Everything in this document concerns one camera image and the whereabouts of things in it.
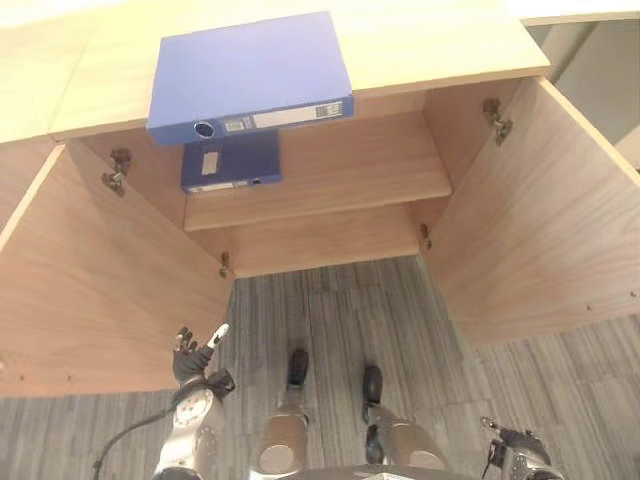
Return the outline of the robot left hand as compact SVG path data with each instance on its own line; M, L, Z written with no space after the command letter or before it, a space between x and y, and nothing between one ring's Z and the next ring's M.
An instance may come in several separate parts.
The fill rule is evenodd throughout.
M203 345L193 339L193 332L183 326L175 336L172 370L181 387L204 378L214 352L229 332L230 325L223 323Z

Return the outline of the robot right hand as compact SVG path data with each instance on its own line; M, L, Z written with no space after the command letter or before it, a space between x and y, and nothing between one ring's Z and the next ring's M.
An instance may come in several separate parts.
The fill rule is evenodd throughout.
M526 449L543 456L546 450L543 442L530 430L520 431L500 426L494 419L482 416L481 425L493 430L499 438L510 448Z

